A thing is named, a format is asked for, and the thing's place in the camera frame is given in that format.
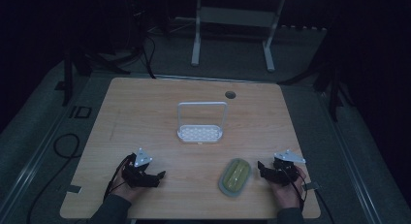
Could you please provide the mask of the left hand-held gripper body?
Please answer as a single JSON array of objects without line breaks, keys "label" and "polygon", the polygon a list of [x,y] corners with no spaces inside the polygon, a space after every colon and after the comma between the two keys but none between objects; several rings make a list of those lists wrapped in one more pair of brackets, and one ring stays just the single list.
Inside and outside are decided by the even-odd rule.
[{"label": "left hand-held gripper body", "polygon": [[124,166],[122,177],[132,188],[143,187],[143,181],[149,179],[146,176],[145,170],[152,161],[152,158],[140,147],[136,153],[132,153],[127,159],[128,163]]}]

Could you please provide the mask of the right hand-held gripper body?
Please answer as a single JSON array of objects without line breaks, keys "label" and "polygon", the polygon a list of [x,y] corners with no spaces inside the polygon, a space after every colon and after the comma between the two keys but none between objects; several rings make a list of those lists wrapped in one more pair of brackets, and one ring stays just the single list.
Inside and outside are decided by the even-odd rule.
[{"label": "right hand-held gripper body", "polygon": [[295,152],[287,149],[273,154],[273,182],[283,186],[295,182],[300,176],[295,164],[305,164],[306,160]]}]

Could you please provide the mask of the yellow soap bar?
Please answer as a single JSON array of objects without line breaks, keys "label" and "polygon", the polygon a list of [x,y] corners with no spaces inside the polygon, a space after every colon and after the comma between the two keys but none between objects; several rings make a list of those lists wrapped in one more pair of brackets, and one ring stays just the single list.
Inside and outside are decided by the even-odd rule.
[{"label": "yellow soap bar", "polygon": [[230,193],[239,192],[250,174],[250,165],[243,159],[234,159],[227,168],[222,185]]}]

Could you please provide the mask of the oval green-filled lid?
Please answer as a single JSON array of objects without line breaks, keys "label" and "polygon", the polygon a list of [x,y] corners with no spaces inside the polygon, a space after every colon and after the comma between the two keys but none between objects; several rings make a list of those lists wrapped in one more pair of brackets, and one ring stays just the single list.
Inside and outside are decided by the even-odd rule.
[{"label": "oval green-filled lid", "polygon": [[246,182],[247,182],[247,181],[245,182],[245,184],[243,185],[242,189],[241,189],[239,192],[237,192],[237,193],[230,193],[230,192],[228,192],[228,191],[223,187],[223,185],[222,185],[222,178],[223,178],[223,176],[224,176],[227,168],[229,167],[230,163],[231,163],[233,160],[234,160],[234,159],[232,159],[232,160],[228,163],[228,165],[227,165],[226,168],[224,169],[224,171],[223,171],[223,173],[222,173],[222,175],[221,175],[221,177],[219,178],[219,181],[218,181],[218,187],[219,187],[220,191],[221,191],[223,194],[225,194],[226,196],[229,196],[229,197],[237,197],[237,196],[242,192],[242,190],[243,190],[243,188],[244,188],[244,186],[245,186],[245,184],[246,184]]}]

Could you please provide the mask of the white soap rack with handle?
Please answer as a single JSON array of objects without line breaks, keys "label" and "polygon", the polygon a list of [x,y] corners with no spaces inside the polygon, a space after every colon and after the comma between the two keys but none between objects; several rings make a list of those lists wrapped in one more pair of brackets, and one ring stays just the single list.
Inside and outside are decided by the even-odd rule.
[{"label": "white soap rack with handle", "polygon": [[180,102],[177,136],[183,143],[214,144],[222,139],[228,104],[223,101]]}]

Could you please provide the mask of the person's right hand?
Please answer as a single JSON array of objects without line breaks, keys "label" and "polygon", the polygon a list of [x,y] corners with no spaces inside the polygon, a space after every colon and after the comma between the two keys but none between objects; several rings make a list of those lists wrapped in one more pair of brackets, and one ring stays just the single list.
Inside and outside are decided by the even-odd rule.
[{"label": "person's right hand", "polygon": [[269,182],[270,189],[273,193],[273,198],[277,204],[279,210],[284,208],[299,208],[301,209],[302,204],[302,185],[306,178],[304,171],[297,167],[300,176],[293,184],[288,184],[282,186],[281,184],[276,184]]}]

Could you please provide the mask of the person's left hand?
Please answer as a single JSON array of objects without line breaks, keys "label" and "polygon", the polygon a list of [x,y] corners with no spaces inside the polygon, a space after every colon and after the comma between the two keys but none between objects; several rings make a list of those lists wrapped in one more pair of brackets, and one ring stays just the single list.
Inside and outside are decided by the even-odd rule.
[{"label": "person's left hand", "polygon": [[110,194],[119,196],[130,203],[134,203],[144,191],[141,187],[130,187],[122,177],[122,171],[119,171],[112,182]]}]

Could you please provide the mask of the black tripod stand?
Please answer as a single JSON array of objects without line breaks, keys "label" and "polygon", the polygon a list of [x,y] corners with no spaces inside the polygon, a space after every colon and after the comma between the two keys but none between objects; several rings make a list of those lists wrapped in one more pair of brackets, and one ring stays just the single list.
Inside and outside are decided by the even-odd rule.
[{"label": "black tripod stand", "polygon": [[66,107],[73,97],[73,68],[76,68],[79,75],[89,77],[93,72],[90,62],[95,62],[103,69],[106,69],[108,71],[117,74],[129,75],[130,72],[121,69],[119,65],[121,63],[135,59],[138,55],[139,53],[137,51],[132,50],[126,56],[116,58],[114,60],[108,60],[99,53],[93,51],[91,48],[86,47],[85,45],[77,45],[72,48],[67,48],[64,51],[63,80],[59,81],[55,86],[56,90],[61,90],[64,92],[62,106]]},{"label": "black tripod stand", "polygon": [[341,71],[342,67],[335,57],[316,53],[306,70],[290,79],[281,80],[278,84],[291,85],[317,74],[317,78],[313,82],[313,88],[316,92],[330,90],[328,112],[332,120],[337,122],[336,110],[337,106],[341,104],[338,94],[343,94],[343,91],[340,89]]}]

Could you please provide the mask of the white metal stand frame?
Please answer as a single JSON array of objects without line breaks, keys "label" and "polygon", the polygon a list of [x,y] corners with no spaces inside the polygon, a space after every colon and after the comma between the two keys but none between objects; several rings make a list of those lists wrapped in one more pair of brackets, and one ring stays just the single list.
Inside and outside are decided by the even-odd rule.
[{"label": "white metal stand frame", "polygon": [[273,72],[275,67],[270,46],[284,5],[285,0],[279,0],[275,12],[264,12],[204,6],[202,0],[196,0],[195,38],[192,49],[191,65],[196,67],[200,64],[202,39],[201,24],[231,24],[250,27],[266,27],[269,30],[268,37],[262,41],[262,47],[267,70]]}]

